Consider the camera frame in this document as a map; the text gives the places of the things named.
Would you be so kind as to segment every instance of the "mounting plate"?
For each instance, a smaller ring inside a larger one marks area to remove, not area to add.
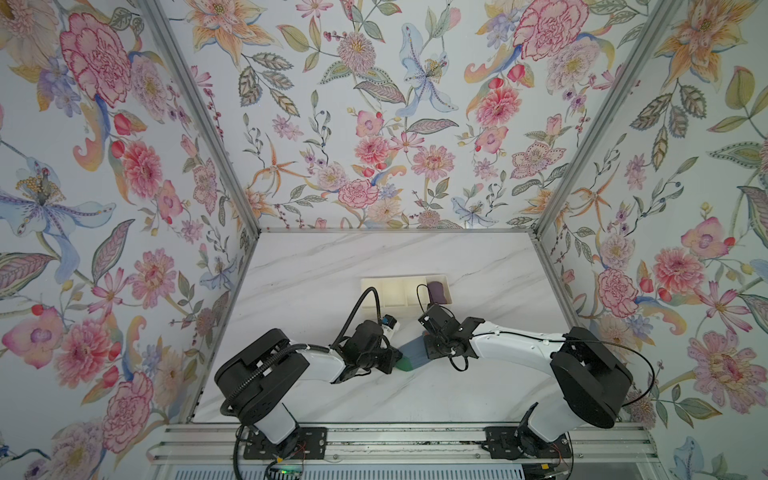
[[[243,458],[246,460],[274,460],[277,458],[275,445],[266,439],[263,433],[254,435],[249,430],[248,443],[243,452]],[[299,430],[299,440],[297,445],[304,444],[304,452],[296,454],[296,459],[305,460],[323,460],[326,456],[326,437],[328,429],[323,427],[302,427]]]

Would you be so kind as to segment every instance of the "pink flower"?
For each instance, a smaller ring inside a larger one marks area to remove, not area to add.
[[[483,127],[505,124],[520,111],[522,102],[514,88],[507,85],[494,88],[480,101],[477,120]]]
[[[192,76],[194,77],[195,83],[197,83],[198,87],[213,87],[214,84],[206,83],[208,80],[210,80],[210,73],[207,71],[197,74],[197,65],[192,65],[190,67],[190,71],[192,72]]]
[[[728,393],[730,407],[738,413],[749,413],[750,407],[759,403],[766,406],[766,390],[760,383],[766,381],[766,369],[750,364],[757,357],[751,348],[736,350],[739,337],[731,330],[725,336],[717,332],[703,335],[703,343],[693,338],[688,341],[688,356],[698,363],[694,369],[696,383],[694,390],[712,394],[712,400],[719,406],[725,405]]]
[[[453,170],[454,154],[448,152],[445,147],[438,148],[437,145],[430,145],[429,150],[425,148],[418,152],[413,158],[411,169],[417,175],[424,174],[428,179],[436,182],[440,178],[446,177]]]
[[[216,209],[216,200],[218,199],[216,168],[213,161],[209,158],[205,165],[200,165],[192,170],[194,175],[194,193],[192,198],[198,203],[205,205],[205,211],[209,215]]]
[[[417,138],[416,134],[408,135],[406,132],[402,132],[400,134],[400,139],[392,137],[392,141],[395,142],[395,146],[392,147],[393,150],[400,150],[402,148],[402,151],[408,153],[408,147],[414,147],[416,145],[423,144],[424,138]]]
[[[489,127],[475,140],[475,150],[483,149],[490,154],[495,154],[502,146],[502,141],[507,137],[507,127]]]
[[[627,318],[635,313],[637,289],[632,285],[630,277],[609,268],[598,277],[598,286],[600,300],[615,316]]]
[[[491,162],[485,158],[483,161],[479,161],[475,164],[475,176],[486,181],[489,178],[498,177],[498,171],[491,165]]]
[[[139,273],[134,273],[127,278],[127,282],[134,286],[133,295],[136,300],[144,298],[144,309],[157,306],[157,298],[165,297],[176,291],[174,280],[176,270],[174,259],[165,254],[164,248],[152,252],[144,252],[144,262],[137,261],[134,268]]]
[[[128,144],[123,153],[123,171],[131,190],[141,198],[154,197],[163,179],[160,157],[143,141]]]
[[[521,58],[541,60],[558,53],[581,33],[589,7],[582,0],[534,0],[523,13],[512,46]]]
[[[358,137],[368,135],[377,135],[384,125],[384,118],[381,114],[374,115],[369,111],[360,111],[357,114],[357,128],[355,132]]]
[[[514,178],[533,177],[538,172],[559,161],[565,155],[564,148],[550,148],[544,142],[535,141],[525,152],[512,155]]]
[[[702,258],[716,258],[728,254],[728,246],[723,242],[725,233],[717,217],[709,217],[696,228],[688,230],[680,242],[690,251]]]
[[[365,35],[357,31],[349,33],[339,42],[336,52],[344,65],[356,74],[365,74],[376,63],[376,50]]]
[[[139,435],[149,418],[153,393],[152,381],[143,372],[136,372],[130,382],[118,383],[101,423],[107,450],[120,453]]]
[[[732,323],[745,332],[749,332],[752,329],[752,326],[735,315],[746,315],[750,312],[750,309],[746,308],[745,306],[726,306],[733,299],[739,296],[739,293],[736,290],[728,290],[723,294],[722,297],[718,299],[717,287],[717,282],[710,281],[710,295],[705,294],[697,288],[694,289],[694,292],[696,292],[696,294],[699,296],[699,300],[701,300],[702,303],[712,307],[707,310],[707,316],[712,318],[715,316],[715,313],[719,313],[723,323],[725,323],[725,326],[727,326],[730,331],[734,333],[736,332],[736,330],[734,330],[731,326]]]
[[[73,389],[80,381],[90,382],[107,362],[112,342],[106,326],[97,320],[85,319],[75,324],[64,336],[56,357],[59,385]]]
[[[203,224],[197,220],[182,220],[181,234],[187,243],[194,244],[203,236]]]
[[[61,317],[51,307],[44,309],[40,316],[22,320],[2,336],[2,344],[27,365],[41,369],[51,362],[63,332]]]
[[[118,272],[115,274],[114,282],[112,281],[112,274],[109,272],[106,272],[104,275],[104,286],[107,288],[101,288],[99,285],[93,287],[91,289],[91,292],[99,297],[103,298],[103,300],[99,300],[96,303],[92,303],[88,307],[88,312],[93,313],[96,310],[99,310],[101,308],[104,309],[104,316],[109,315],[112,313],[112,305],[120,305],[123,303],[122,298],[118,298],[117,294],[120,293],[120,290],[123,289],[125,286],[125,283],[127,282],[127,278],[123,280],[123,272],[124,270],[121,268],[118,268]]]
[[[131,64],[118,34],[90,13],[69,15],[69,30],[59,36],[61,54],[88,97],[114,108],[131,89]]]
[[[692,293],[704,281],[704,265],[684,248],[663,248],[656,255],[656,280],[672,293]]]
[[[363,163],[376,165],[389,155],[389,143],[384,137],[364,137],[355,148],[355,156]]]
[[[305,5],[301,5],[300,3],[296,5],[296,10],[299,12],[306,12],[305,14],[301,15],[301,18],[305,18],[310,16],[312,13],[315,14],[317,18],[320,18],[320,11],[327,10],[331,7],[333,7],[333,3],[323,2],[322,0],[301,0],[304,2]]]
[[[379,188],[370,180],[357,179],[339,189],[339,201],[351,208],[363,208],[379,198]]]

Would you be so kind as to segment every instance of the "green leaf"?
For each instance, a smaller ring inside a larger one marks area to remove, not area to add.
[[[744,168],[759,168],[763,163],[760,158],[760,149],[763,145],[754,141],[743,141],[731,144],[716,151],[707,152],[710,157],[720,160],[729,160]]]

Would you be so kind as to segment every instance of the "flower print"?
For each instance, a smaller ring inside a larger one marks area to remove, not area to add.
[[[377,165],[389,155],[389,142],[384,137],[364,137],[355,148],[355,156],[365,164]]]
[[[392,147],[392,149],[400,150],[402,148],[402,151],[408,153],[408,147],[414,147],[416,145],[423,144],[424,140],[424,137],[417,138],[416,134],[414,133],[408,134],[407,132],[402,132],[400,134],[400,138],[392,137],[392,141],[395,142],[395,146]]]
[[[600,245],[603,264],[614,270],[626,270],[634,253],[634,240],[613,234]]]
[[[365,74],[376,63],[376,50],[365,35],[357,31],[341,39],[336,53],[352,72]]]
[[[107,450],[120,453],[139,435],[149,418],[153,393],[152,381],[142,372],[136,372],[130,382],[118,383],[101,423]]]
[[[41,369],[51,362],[63,332],[64,324],[58,311],[50,307],[43,309],[40,316],[22,320],[3,335],[2,344],[27,365]]]
[[[609,268],[601,273],[598,277],[598,292],[603,305],[617,317],[626,318],[637,311],[634,302],[637,289],[632,285],[632,279],[620,270]]]
[[[655,259],[656,280],[672,293],[692,293],[704,281],[704,265],[682,247],[663,248]]]
[[[571,43],[547,62],[547,89],[556,91],[578,83],[599,55],[600,45],[589,37]]]
[[[160,156],[143,141],[132,141],[123,153],[125,180],[141,198],[152,198],[163,180]]]
[[[80,255],[69,240],[76,226],[96,228],[112,217],[115,204],[102,205],[89,201],[76,207],[66,207],[59,202],[66,200],[61,192],[61,182],[48,164],[27,157],[29,170],[19,169],[16,189],[23,198],[14,197],[0,189],[0,218],[8,221],[17,237],[32,232],[47,233],[54,237],[61,251],[61,261],[54,274],[56,283],[62,284],[80,265]]]
[[[520,111],[523,100],[517,90],[507,85],[494,88],[480,101],[477,117],[483,127],[502,125]]]
[[[507,127],[489,127],[486,128],[475,140],[475,151],[485,150],[490,154],[495,154],[502,146],[502,141],[507,137]]]
[[[752,326],[736,315],[746,315],[750,312],[750,309],[745,306],[727,306],[728,303],[739,296],[739,293],[736,290],[728,290],[723,296],[719,297],[717,295],[717,290],[717,282],[712,281],[710,281],[710,295],[705,294],[697,288],[694,289],[694,292],[699,296],[701,303],[711,307],[707,310],[707,316],[712,318],[715,316],[715,313],[719,313],[720,319],[723,320],[723,323],[725,323],[725,326],[727,326],[730,331],[736,332],[736,330],[733,329],[733,325],[735,325],[745,332],[749,332],[752,329]]]
[[[61,54],[80,89],[114,108],[131,89],[131,64],[118,34],[90,13],[69,15],[69,30],[59,37]]]
[[[192,7],[187,21],[192,27],[192,45],[199,51],[206,45],[219,44],[240,67],[240,55],[245,45],[280,45],[266,30],[256,25],[266,8],[250,0],[185,0]]]
[[[695,338],[688,341],[688,356],[698,363],[694,390],[711,393],[719,406],[725,406],[727,393],[730,407],[741,414],[749,413],[756,403],[766,406],[768,392],[760,386],[766,381],[766,369],[750,363],[757,357],[754,350],[737,351],[739,337],[731,330],[726,330],[725,336],[704,333],[702,338],[703,343]]]
[[[315,14],[317,18],[320,18],[320,11],[325,11],[333,7],[333,3],[323,2],[323,0],[301,0],[304,5],[300,3],[296,5],[296,10],[299,12],[306,12],[301,15],[302,18],[306,18],[311,14]]]
[[[203,236],[203,224],[197,220],[182,220],[181,234],[187,243],[194,244]]]
[[[512,171],[514,178],[533,177],[565,155],[564,148],[551,148],[544,142],[535,141],[525,152],[512,155]]]
[[[173,349],[163,354],[163,359],[157,364],[157,375],[154,377],[154,402],[161,409],[176,400],[184,380],[182,370],[183,359]]]
[[[413,166],[411,169],[417,175],[424,174],[425,177],[433,182],[448,175],[447,172],[453,170],[454,154],[450,153],[445,147],[430,145],[429,150],[423,149],[413,157]]]
[[[394,198],[379,198],[367,210],[368,218],[376,223],[386,223],[400,212],[400,200]]]
[[[192,198],[205,205],[205,211],[211,215],[216,209],[216,200],[218,199],[216,168],[213,161],[209,158],[205,165],[195,167],[192,174],[195,183]]]
[[[453,203],[453,211],[458,214],[458,219],[462,222],[469,223],[470,227],[473,227],[475,224],[483,227],[490,227],[498,222],[498,220],[493,220],[482,214],[482,202],[478,202],[474,205],[467,205],[468,199],[461,197],[453,197],[451,202]]]
[[[355,132],[358,137],[378,135],[384,125],[384,117],[381,113],[372,114],[369,111],[360,111],[357,114],[357,127]]]
[[[339,162],[333,162],[333,164],[327,167],[322,167],[317,172],[317,185],[328,191],[336,191],[346,183],[346,174],[344,173],[344,167]]]
[[[440,224],[437,210],[424,210],[419,214],[419,228],[436,228]]]
[[[123,272],[123,269],[118,268],[118,271],[114,276],[114,281],[112,279],[112,274],[106,272],[104,274],[104,286],[107,288],[101,288],[99,285],[97,285],[91,289],[91,292],[95,296],[102,298],[103,300],[99,300],[98,302],[89,305],[89,313],[93,313],[96,310],[103,308],[104,316],[107,316],[112,313],[113,305],[121,305],[123,303],[123,299],[117,297],[117,294],[120,293],[123,287],[125,287],[125,284],[128,280],[128,278],[123,280]]]
[[[413,87],[413,97],[411,103],[395,112],[398,117],[413,116],[419,103],[425,99],[429,99],[429,103],[437,111],[458,110],[458,107],[451,103],[451,98],[435,86],[448,70],[448,54],[443,52],[437,58],[429,58],[422,66],[420,57],[423,48],[424,41],[419,30],[413,24],[404,24],[402,26],[400,63],[406,68],[406,76],[403,80]]]
[[[144,252],[142,260],[144,262],[136,261],[134,268],[138,273],[130,275],[127,282],[133,285],[132,293],[136,300],[144,298],[143,307],[147,310],[157,306],[158,297],[176,291],[176,270],[171,270],[174,268],[174,259],[165,254],[164,248],[158,248],[154,254],[151,251]]]
[[[89,478],[101,461],[104,433],[97,419],[66,426],[53,439],[48,478]]]
[[[234,290],[235,285],[232,283],[231,277],[234,275],[236,268],[237,258],[232,260],[229,266],[226,266],[221,257],[216,257],[214,271],[203,273],[203,276],[200,277],[200,285],[208,290],[217,290],[222,286],[227,290]]]
[[[487,181],[490,178],[498,177],[498,171],[485,158],[475,164],[475,176],[480,177],[483,181]]]
[[[165,87],[154,62],[143,55],[134,55],[131,62],[131,93],[154,120],[163,120]]]
[[[87,383],[96,378],[107,362],[111,346],[101,321],[85,319],[73,325],[61,341],[63,353],[56,356],[59,385],[73,389],[80,381]]]
[[[588,16],[582,0],[534,0],[523,13],[512,46],[522,45],[521,57],[534,61],[555,55],[576,39]]]
[[[670,73],[662,88],[690,72],[707,83],[720,83],[719,53],[746,43],[739,23],[757,5],[748,0],[696,0],[688,16],[656,50],[654,56],[672,57]]]
[[[379,188],[370,180],[361,178],[344,184],[339,189],[339,201],[351,208],[363,208],[379,198]]]
[[[702,258],[715,258],[728,254],[728,246],[723,242],[725,233],[717,217],[709,217],[696,228],[688,230],[680,242],[690,251]]]

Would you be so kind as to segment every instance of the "pink peony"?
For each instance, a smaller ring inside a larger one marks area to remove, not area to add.
[[[760,383],[766,381],[766,369],[752,365],[757,354],[751,348],[736,350],[739,337],[731,330],[725,336],[717,332],[703,335],[703,343],[689,340],[688,356],[698,363],[694,369],[696,383],[694,390],[705,395],[712,394],[712,400],[719,406],[725,405],[728,394],[730,407],[738,413],[750,412],[750,407],[759,403],[766,406],[766,390]]]
[[[609,268],[598,277],[600,300],[619,318],[627,318],[637,310],[637,289],[632,279],[619,270]]]
[[[522,102],[514,88],[506,85],[495,88],[480,101],[477,120],[483,127],[505,124],[520,111]]]
[[[107,450],[120,453],[138,436],[149,418],[153,393],[152,381],[142,372],[136,372],[130,382],[118,384],[101,423]]]
[[[728,246],[723,242],[725,233],[717,217],[707,218],[696,228],[688,230],[680,242],[690,251],[702,258],[716,258],[728,254]]]
[[[363,208],[379,198],[379,188],[370,180],[357,179],[339,189],[339,201],[351,208]]]
[[[40,316],[22,320],[2,337],[2,344],[24,363],[41,369],[53,358],[64,324],[54,307],[44,309]]]
[[[59,36],[61,54],[88,97],[114,108],[131,89],[131,64],[120,37],[90,13],[69,15],[69,30]]]
[[[165,254],[164,248],[159,248],[152,252],[144,252],[144,262],[137,261],[134,264],[139,273],[134,273],[127,278],[131,283],[133,295],[136,300],[144,298],[144,308],[148,309],[157,306],[157,298],[165,297],[176,291],[174,280],[176,279],[176,270],[174,268],[174,259]]]
[[[355,148],[355,156],[363,163],[376,165],[389,155],[389,142],[384,137],[364,137]]]
[[[384,125],[384,118],[381,114],[374,115],[369,111],[360,111],[357,114],[357,128],[355,132],[358,137],[368,135],[378,135]]]
[[[663,248],[656,255],[656,280],[672,293],[692,293],[704,281],[704,265],[684,248]]]
[[[450,153],[445,147],[430,145],[429,150],[423,148],[413,157],[413,166],[411,167],[417,175],[424,174],[428,179],[436,182],[442,177],[446,177],[453,170],[454,154]]]
[[[75,324],[61,342],[64,352],[56,357],[59,385],[73,389],[78,383],[90,382],[107,362],[112,342],[104,324],[85,319]]]
[[[160,216],[168,223],[173,223],[170,219],[184,211],[181,200],[176,195],[176,188],[170,180],[163,182],[163,187],[157,192],[157,208],[160,210]]]
[[[582,0],[534,0],[523,13],[512,46],[522,45],[521,58],[534,61],[554,55],[576,39],[588,16]]]
[[[486,128],[475,141],[475,150],[485,150],[490,154],[495,154],[502,146],[502,141],[507,137],[507,127]]]
[[[160,157],[154,147],[147,147],[143,141],[132,141],[123,154],[125,180],[131,190],[141,198],[151,198],[163,180]]]

